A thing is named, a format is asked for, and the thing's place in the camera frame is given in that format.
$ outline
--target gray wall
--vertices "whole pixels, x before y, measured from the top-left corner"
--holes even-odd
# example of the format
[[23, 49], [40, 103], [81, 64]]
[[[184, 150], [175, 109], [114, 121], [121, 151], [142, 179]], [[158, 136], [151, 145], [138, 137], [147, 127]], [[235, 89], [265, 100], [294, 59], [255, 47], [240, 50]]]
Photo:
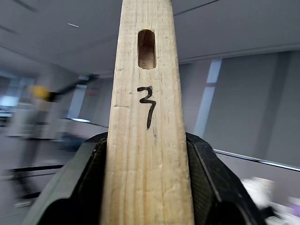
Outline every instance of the gray wall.
[[79, 118], [107, 127], [109, 123], [113, 79], [106, 78], [88, 85]]
[[203, 136], [213, 148], [253, 156], [276, 59], [264, 54], [223, 60]]
[[266, 158], [300, 167], [300, 52], [293, 52]]
[[10, 83], [10, 78], [0, 76], [0, 97], [6, 95]]
[[300, 167], [300, 53], [224, 59], [204, 132], [213, 148]]
[[211, 60], [182, 64], [180, 82], [186, 132], [194, 133]]

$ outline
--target pencil mark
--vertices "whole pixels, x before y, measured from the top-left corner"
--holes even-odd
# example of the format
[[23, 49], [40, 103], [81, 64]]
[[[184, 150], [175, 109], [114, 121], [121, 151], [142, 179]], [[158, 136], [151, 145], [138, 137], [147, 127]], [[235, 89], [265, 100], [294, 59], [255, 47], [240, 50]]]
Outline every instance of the pencil mark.
[[150, 104], [152, 104], [150, 109], [149, 109], [148, 118], [147, 118], [147, 130], [148, 130], [150, 128], [150, 125], [151, 125], [153, 110], [156, 106], [156, 101], [148, 100], [152, 96], [152, 87], [151, 86], [137, 88], [137, 91], [143, 91], [143, 90], [148, 91], [148, 95], [146, 97], [141, 98], [140, 103], [144, 103], [144, 104], [150, 103]]

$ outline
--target wood grain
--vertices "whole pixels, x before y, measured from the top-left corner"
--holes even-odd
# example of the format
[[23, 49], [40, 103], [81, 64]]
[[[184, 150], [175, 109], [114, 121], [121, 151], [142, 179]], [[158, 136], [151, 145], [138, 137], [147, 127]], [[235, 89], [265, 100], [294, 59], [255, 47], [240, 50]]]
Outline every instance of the wood grain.
[[99, 224], [194, 224], [170, 0], [123, 0]]

